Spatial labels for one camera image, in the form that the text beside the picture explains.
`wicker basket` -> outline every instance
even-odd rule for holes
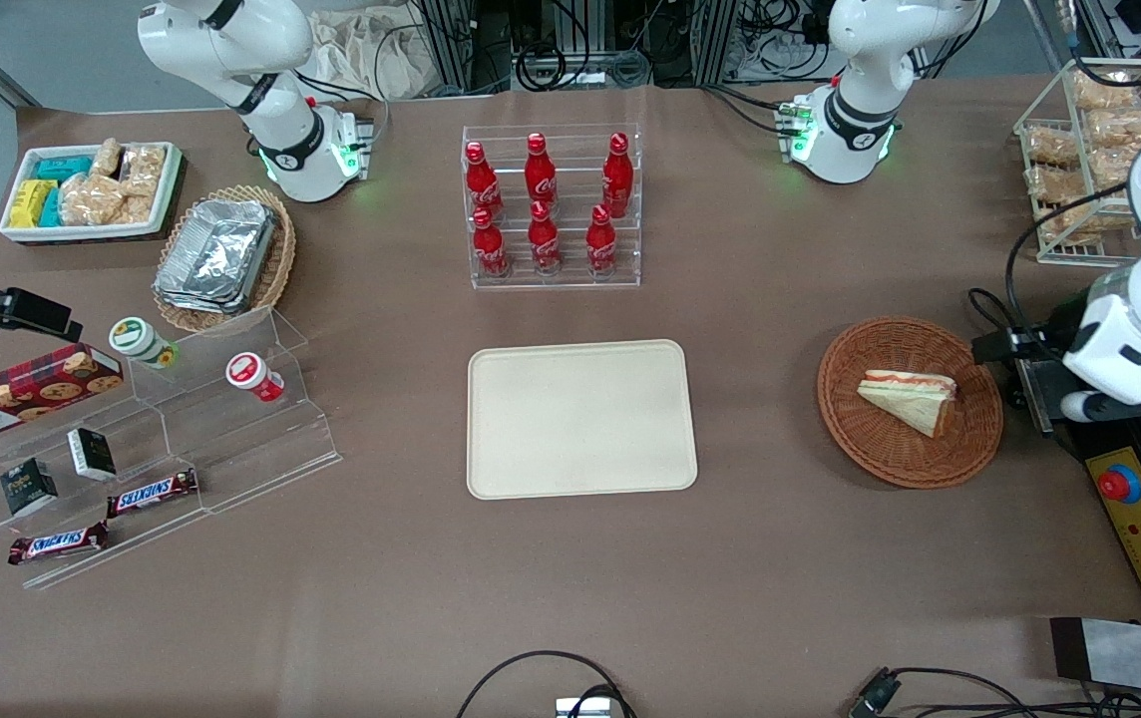
[[[953,421],[937,439],[858,395],[868,369],[945,374],[956,380]],[[818,369],[818,405],[832,438],[867,471],[907,487],[958,485],[995,455],[1004,427],[1001,394],[969,346],[912,317],[855,324],[827,347]]]
[[[229,200],[229,201],[260,201],[268,208],[274,209],[278,215],[278,224],[274,227],[274,244],[269,248],[269,253],[265,258],[265,267],[260,268],[260,281],[257,283],[256,292],[251,297],[251,306],[248,310],[259,309],[260,306],[274,306],[282,298],[282,292],[288,289],[288,277],[291,274],[292,260],[297,258],[297,227],[291,224],[291,217],[282,201],[272,193],[260,189],[259,186],[232,186],[227,189],[218,189],[210,193],[200,201],[207,200]],[[185,210],[185,215],[175,224],[168,245],[163,247],[163,255],[159,259],[159,265],[168,260],[168,255],[176,245],[176,236],[179,235],[179,227],[191,217],[196,208],[197,201],[191,209]],[[178,306],[165,304],[159,296],[154,297],[154,304],[159,305],[159,313],[163,315],[168,323],[175,328],[183,328],[185,331],[201,332],[210,330],[217,324],[232,320],[236,314],[220,314],[218,312],[200,312],[196,309],[181,309]]]

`red button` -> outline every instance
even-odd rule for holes
[[[1103,471],[1098,477],[1098,490],[1112,501],[1128,499],[1128,479],[1119,471]]]

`coca-cola bottle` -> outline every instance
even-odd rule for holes
[[[535,260],[535,272],[551,276],[561,268],[561,251],[558,251],[558,227],[549,218],[547,201],[531,201],[531,226],[526,229],[531,240],[531,258]]]
[[[606,279],[615,273],[615,227],[610,224],[610,209],[598,204],[592,209],[589,225],[589,272],[594,279]]]
[[[616,131],[610,136],[610,155],[601,170],[602,201],[610,217],[629,213],[629,196],[633,193],[633,161],[629,158],[629,136]]]
[[[533,131],[526,137],[526,192],[531,201],[544,201],[549,212],[557,216],[558,169],[549,160],[548,140],[542,132]]]
[[[464,172],[469,200],[475,209],[489,209],[492,218],[499,221],[503,217],[503,199],[499,194],[499,177],[495,177],[495,170],[487,162],[487,151],[483,150],[483,143],[470,142],[466,145],[464,159],[469,160],[469,171]]]
[[[503,255],[503,235],[492,224],[489,209],[474,210],[474,255],[478,256],[478,268],[489,277],[507,277],[512,267]]]

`aluminum foil container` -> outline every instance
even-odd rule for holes
[[[153,290],[184,309],[245,310],[275,225],[274,210],[259,201],[202,201],[185,219]]]

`yellow snack package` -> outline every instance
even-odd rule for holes
[[[16,189],[16,201],[8,210],[8,224],[14,227],[38,227],[47,193],[56,189],[56,180],[25,180]]]

